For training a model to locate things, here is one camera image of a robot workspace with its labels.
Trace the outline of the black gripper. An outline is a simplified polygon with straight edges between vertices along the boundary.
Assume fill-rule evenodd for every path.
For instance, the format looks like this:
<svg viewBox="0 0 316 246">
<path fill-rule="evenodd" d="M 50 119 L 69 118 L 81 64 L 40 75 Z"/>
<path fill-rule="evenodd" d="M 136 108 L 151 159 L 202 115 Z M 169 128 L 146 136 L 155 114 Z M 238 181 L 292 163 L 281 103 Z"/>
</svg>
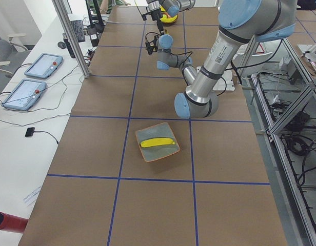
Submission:
<svg viewBox="0 0 316 246">
<path fill-rule="evenodd" d="M 165 30 L 163 29 L 162 31 L 160 30 L 160 36 L 165 34 Z M 155 35 L 152 41 L 149 41 L 147 38 L 145 38 L 145 45 L 146 45 L 146 50 L 148 54 L 153 54 L 156 53 L 158 50 L 158 45 L 157 41 L 159 40 L 159 35 Z"/>
<path fill-rule="evenodd" d="M 147 0 L 147 5 L 149 13 L 153 21 L 156 21 L 157 27 L 159 30 L 163 30 L 163 24 L 161 21 L 162 12 L 160 9 L 160 3 L 158 0 Z"/>
</svg>

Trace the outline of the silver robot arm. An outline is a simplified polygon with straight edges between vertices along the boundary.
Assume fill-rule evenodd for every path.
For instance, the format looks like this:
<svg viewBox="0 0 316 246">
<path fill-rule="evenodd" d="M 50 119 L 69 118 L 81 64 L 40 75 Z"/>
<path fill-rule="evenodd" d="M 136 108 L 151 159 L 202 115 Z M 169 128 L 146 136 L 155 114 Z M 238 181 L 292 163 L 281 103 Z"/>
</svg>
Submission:
<svg viewBox="0 0 316 246">
<path fill-rule="evenodd" d="M 147 13 L 142 15 L 145 21 L 146 16 L 150 15 L 153 21 L 156 21 L 160 35 L 164 35 L 164 26 L 161 21 L 163 17 L 161 7 L 165 9 L 168 15 L 175 17 L 179 12 L 190 10 L 195 5 L 195 0 L 150 0 L 147 1 Z"/>
<path fill-rule="evenodd" d="M 179 118 L 204 118 L 218 109 L 218 97 L 213 87 L 222 77 L 241 45 L 251 38 L 267 42 L 289 37 L 295 28 L 296 1 L 223 1 L 218 16 L 219 30 L 210 53 L 199 70 L 188 55 L 171 52 L 173 38 L 164 32 L 162 9 L 171 17 L 191 9 L 194 1 L 148 1 L 148 14 L 157 22 L 159 34 L 146 42 L 149 54 L 157 53 L 157 68 L 178 68 L 187 87 L 174 99 Z"/>
</svg>

